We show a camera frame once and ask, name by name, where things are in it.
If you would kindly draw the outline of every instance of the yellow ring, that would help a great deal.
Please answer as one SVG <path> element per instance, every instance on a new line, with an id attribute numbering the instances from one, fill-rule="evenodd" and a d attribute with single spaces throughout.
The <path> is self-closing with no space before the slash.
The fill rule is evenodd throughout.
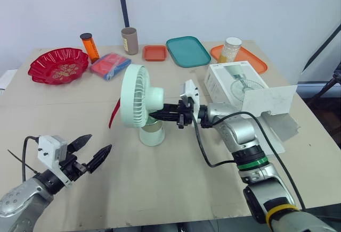
<path id="1" fill-rule="evenodd" d="M 265 217 L 265 218 L 266 218 L 266 223 L 267 223 L 267 225 L 268 225 L 269 227 L 270 227 L 270 223 L 269 223 L 270 217 L 271 217 L 273 214 L 275 214 L 276 212 L 281 211 L 281 210 L 283 210 L 283 209 L 294 209 L 294 210 L 298 210 L 298 208 L 297 208 L 296 206 L 292 205 L 292 204 L 281 204 L 281 205 L 278 205 L 278 206 L 276 206 L 276 207 L 270 209 L 270 211 L 267 212 L 266 217 Z"/>

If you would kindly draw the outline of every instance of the electric fan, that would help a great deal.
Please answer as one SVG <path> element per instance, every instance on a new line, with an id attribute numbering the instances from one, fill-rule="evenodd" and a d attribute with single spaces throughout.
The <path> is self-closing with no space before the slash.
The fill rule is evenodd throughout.
<path id="1" fill-rule="evenodd" d="M 164 107 L 164 90 L 151 87 L 149 74 L 142 65 L 131 64 L 124 74 L 120 113 L 126 127 L 140 128 L 140 140 L 148 146 L 160 144 L 165 138 L 161 120 L 154 119 L 149 113 Z"/>
<path id="2" fill-rule="evenodd" d="M 231 92 L 233 96 L 240 100 L 244 100 L 245 92 L 264 88 L 261 84 L 246 79 L 243 69 L 240 65 L 230 65 L 225 67 L 229 74 L 236 80 L 231 84 Z"/>

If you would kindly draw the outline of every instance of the wooden table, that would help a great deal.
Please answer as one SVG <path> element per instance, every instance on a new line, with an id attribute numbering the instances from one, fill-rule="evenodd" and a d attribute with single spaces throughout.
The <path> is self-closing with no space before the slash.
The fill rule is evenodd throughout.
<path id="1" fill-rule="evenodd" d="M 204 43 L 207 50 L 221 44 Z M 262 78 L 270 86 L 287 85 L 273 63 L 253 41 L 244 47 L 266 62 Z M 83 230 L 157 223 L 248 216 L 245 187 L 234 164 L 218 168 L 206 165 L 197 145 L 194 129 L 178 129 L 165 123 L 165 141 L 156 147 L 144 146 L 138 130 L 124 128 L 118 115 L 108 128 L 111 111 L 119 99 L 123 73 L 112 81 L 85 72 L 63 86 L 38 84 L 27 75 L 30 63 L 47 49 L 36 49 L 18 70 L 0 97 L 0 195 L 21 183 L 21 165 L 7 148 L 21 155 L 26 136 L 59 135 L 68 142 L 84 134 L 92 139 L 77 153 L 79 162 L 88 162 L 101 147 L 113 144 L 105 163 L 92 175 L 83 175 L 71 188 L 63 189 L 37 222 L 35 231 Z M 122 46 L 99 47 L 101 54 L 125 55 Z M 193 79 L 202 104 L 210 102 L 203 81 L 207 66 L 178 67 L 169 57 L 164 62 L 142 60 L 142 47 L 131 56 L 143 64 L 153 86 L 163 87 L 165 102 L 176 103 L 180 84 Z M 295 95 L 290 115 L 300 125 L 299 134 L 284 143 L 281 154 L 308 208 L 341 201 L 341 152 L 313 113 Z M 214 129 L 200 130 L 211 162 L 232 158 Z M 30 143 L 27 163 L 36 170 L 45 168 L 37 160 L 37 147 Z M 278 162 L 273 160 L 289 190 Z"/>

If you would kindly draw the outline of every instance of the fan base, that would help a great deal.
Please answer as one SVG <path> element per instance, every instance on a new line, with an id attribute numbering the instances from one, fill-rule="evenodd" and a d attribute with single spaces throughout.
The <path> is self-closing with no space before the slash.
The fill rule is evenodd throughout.
<path id="1" fill-rule="evenodd" d="M 140 128 L 140 141 L 146 146 L 156 146 L 161 144 L 165 139 L 165 130 L 163 122 L 156 120 L 151 124 L 146 124 Z"/>

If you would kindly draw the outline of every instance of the red bowl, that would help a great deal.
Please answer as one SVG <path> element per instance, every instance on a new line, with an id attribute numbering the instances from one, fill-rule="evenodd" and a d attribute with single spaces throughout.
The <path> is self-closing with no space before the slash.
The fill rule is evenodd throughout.
<path id="1" fill-rule="evenodd" d="M 34 60 L 28 74 L 38 83 L 49 85 L 69 83 L 82 76 L 88 67 L 88 58 L 81 49 L 58 48 Z"/>

